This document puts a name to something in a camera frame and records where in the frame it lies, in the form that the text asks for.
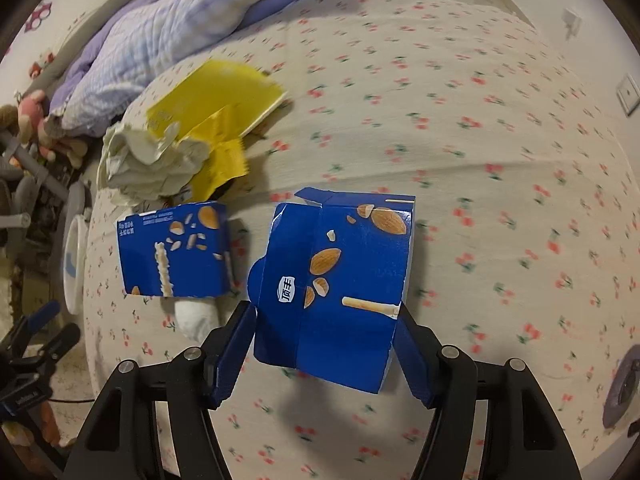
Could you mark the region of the grey wall switch plate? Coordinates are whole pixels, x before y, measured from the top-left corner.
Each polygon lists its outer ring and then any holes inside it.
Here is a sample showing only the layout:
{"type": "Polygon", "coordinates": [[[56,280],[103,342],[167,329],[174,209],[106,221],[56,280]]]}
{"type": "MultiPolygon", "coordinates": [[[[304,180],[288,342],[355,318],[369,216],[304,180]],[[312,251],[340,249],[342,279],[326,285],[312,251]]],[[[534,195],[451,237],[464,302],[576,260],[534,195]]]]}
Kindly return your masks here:
{"type": "Polygon", "coordinates": [[[634,114],[640,105],[640,90],[638,84],[630,75],[626,74],[616,87],[616,96],[627,117],[634,114]]]}

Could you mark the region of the white tissue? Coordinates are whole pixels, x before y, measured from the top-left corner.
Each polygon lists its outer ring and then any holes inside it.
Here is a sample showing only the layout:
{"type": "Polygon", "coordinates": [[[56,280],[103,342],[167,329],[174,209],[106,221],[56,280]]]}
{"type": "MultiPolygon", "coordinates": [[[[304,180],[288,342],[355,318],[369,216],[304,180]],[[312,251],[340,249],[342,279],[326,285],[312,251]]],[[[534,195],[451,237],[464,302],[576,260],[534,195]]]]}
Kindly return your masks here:
{"type": "Polygon", "coordinates": [[[186,338],[201,344],[209,333],[220,326],[220,316],[214,298],[182,298],[175,302],[178,330],[186,338]]]}

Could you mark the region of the blue almond snack box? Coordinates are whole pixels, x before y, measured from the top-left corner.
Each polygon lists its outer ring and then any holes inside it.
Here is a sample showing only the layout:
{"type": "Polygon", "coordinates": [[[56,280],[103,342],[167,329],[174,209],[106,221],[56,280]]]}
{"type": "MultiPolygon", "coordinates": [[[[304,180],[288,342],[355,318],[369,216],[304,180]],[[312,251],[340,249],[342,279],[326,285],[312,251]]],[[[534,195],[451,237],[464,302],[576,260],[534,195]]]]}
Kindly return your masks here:
{"type": "Polygon", "coordinates": [[[413,251],[411,195],[302,188],[274,212],[250,268],[254,356],[378,393],[413,251]]]}

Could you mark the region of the pink plush doll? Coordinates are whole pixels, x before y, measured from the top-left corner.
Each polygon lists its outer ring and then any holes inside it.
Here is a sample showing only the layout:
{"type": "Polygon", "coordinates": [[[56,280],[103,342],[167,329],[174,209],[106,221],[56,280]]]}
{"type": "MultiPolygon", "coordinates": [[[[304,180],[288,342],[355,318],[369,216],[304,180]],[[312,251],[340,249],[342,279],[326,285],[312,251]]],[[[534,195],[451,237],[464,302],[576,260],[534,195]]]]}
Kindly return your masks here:
{"type": "Polygon", "coordinates": [[[53,124],[44,109],[46,99],[42,90],[35,90],[18,99],[18,140],[21,144],[35,142],[38,153],[48,162],[55,162],[58,156],[62,156],[74,169],[80,169],[87,155],[88,145],[79,138],[58,134],[51,136],[53,124]]]}

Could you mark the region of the cherry print bed sheet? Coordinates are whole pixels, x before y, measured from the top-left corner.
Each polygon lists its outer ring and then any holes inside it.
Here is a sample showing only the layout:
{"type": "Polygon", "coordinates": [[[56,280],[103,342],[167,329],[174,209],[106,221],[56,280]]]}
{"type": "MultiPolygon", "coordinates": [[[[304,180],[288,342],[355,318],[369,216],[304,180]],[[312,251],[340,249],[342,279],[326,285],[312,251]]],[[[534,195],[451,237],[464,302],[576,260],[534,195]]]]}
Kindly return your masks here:
{"type": "MultiPolygon", "coordinates": [[[[250,141],[248,176],[222,202],[238,296],[268,246],[277,206],[303,188],[346,192],[355,205],[319,228],[302,263],[305,314],[344,306],[334,274],[390,278],[392,257],[366,270],[363,241],[411,238],[406,305],[416,322],[472,359],[520,358],[558,416],[578,467],[612,453],[623,422],[605,429],[606,395],[639,343],[639,187],[612,120],[532,26],[451,0],[300,0],[218,46],[164,70],[126,111],[144,128],[152,106],[207,61],[268,70],[288,92],[265,140],[250,141]]],[[[198,344],[171,299],[124,285],[115,190],[98,192],[89,228],[84,315],[98,393],[120,361],[166,363],[198,344]]],[[[233,479],[410,479],[433,412],[410,392],[390,352],[380,393],[244,359],[229,400],[212,413],[233,479]]]]}

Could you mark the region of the yellow foil snack wrapper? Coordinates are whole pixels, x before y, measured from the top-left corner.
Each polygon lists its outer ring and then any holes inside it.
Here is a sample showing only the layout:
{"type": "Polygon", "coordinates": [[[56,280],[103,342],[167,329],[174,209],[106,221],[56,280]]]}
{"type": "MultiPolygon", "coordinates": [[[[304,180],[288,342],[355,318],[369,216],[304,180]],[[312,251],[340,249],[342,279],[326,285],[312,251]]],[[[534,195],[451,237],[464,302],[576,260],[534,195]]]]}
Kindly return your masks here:
{"type": "Polygon", "coordinates": [[[225,106],[193,127],[186,137],[205,144],[206,159],[188,187],[190,202],[206,202],[217,188],[248,173],[234,107],[225,106]]]}

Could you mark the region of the white wall socket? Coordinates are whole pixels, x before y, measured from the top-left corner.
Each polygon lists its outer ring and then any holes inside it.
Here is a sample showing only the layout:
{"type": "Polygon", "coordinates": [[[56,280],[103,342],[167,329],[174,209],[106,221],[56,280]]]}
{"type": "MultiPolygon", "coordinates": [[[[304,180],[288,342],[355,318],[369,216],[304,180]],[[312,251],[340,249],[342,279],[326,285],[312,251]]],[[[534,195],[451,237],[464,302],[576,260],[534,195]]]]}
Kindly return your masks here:
{"type": "Polygon", "coordinates": [[[562,21],[565,26],[565,39],[575,38],[582,27],[582,17],[570,8],[565,8],[562,12],[562,21]]]}

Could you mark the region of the white patterned trash bin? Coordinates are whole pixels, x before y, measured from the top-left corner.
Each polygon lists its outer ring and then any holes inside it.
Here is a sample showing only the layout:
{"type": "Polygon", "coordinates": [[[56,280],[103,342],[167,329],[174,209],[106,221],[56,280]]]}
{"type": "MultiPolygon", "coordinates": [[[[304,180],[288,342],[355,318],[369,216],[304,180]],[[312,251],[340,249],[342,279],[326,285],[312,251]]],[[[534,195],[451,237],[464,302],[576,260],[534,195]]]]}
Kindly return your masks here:
{"type": "Polygon", "coordinates": [[[82,311],[87,255],[88,222],[76,214],[68,228],[63,252],[63,292],[66,309],[78,316],[82,311]]]}

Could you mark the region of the purple plaid quilt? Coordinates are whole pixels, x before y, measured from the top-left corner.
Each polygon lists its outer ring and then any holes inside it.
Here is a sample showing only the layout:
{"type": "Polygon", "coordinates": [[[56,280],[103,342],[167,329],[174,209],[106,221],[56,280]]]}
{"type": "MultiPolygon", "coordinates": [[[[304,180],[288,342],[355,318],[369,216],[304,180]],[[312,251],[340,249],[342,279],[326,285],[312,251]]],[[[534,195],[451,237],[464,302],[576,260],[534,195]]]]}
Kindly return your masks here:
{"type": "Polygon", "coordinates": [[[297,0],[134,0],[99,30],[54,92],[43,130],[102,136],[168,68],[297,0]]]}

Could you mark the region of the white paper ball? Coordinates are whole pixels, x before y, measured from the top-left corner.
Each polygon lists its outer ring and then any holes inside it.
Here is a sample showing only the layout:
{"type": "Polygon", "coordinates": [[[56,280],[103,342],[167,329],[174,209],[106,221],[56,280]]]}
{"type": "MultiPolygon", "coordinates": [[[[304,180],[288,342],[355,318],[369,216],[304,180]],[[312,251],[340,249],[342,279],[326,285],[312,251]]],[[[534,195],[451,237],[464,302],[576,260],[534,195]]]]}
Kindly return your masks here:
{"type": "Polygon", "coordinates": [[[116,190],[130,203],[178,194],[209,158],[206,141],[178,139],[173,122],[161,138],[146,129],[116,122],[103,137],[98,166],[99,190],[116,190]]]}

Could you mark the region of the grey round disc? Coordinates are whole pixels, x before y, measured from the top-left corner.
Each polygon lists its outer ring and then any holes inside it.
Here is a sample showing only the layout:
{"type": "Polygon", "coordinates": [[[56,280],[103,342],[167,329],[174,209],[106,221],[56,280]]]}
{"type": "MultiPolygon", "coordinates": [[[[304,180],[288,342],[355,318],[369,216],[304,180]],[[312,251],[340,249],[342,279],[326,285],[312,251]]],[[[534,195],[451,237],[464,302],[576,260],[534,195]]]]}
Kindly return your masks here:
{"type": "Polygon", "coordinates": [[[640,346],[632,346],[617,367],[603,407],[602,424],[613,428],[625,415],[639,385],[640,346]]]}

